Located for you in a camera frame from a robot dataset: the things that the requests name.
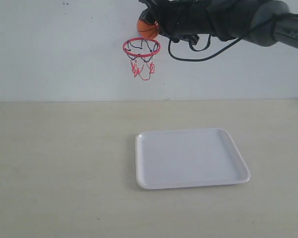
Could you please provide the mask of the black cloth-covered right gripper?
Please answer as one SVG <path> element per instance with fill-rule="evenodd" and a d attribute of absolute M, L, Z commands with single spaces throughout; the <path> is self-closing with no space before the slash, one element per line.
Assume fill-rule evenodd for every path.
<path fill-rule="evenodd" d="M 158 26 L 158 34 L 174 43 L 197 44 L 199 35 L 213 35 L 215 28 L 208 7 L 210 0 L 141 0 L 146 5 L 139 19 Z"/>

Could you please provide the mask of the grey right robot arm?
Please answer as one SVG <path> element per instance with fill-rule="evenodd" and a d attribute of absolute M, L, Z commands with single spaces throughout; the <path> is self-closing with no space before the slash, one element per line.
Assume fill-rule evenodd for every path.
<path fill-rule="evenodd" d="M 139 19 L 157 24 L 173 43 L 196 45 L 199 36 L 244 40 L 262 47 L 277 42 L 298 49 L 298 14 L 281 0 L 144 0 Z"/>

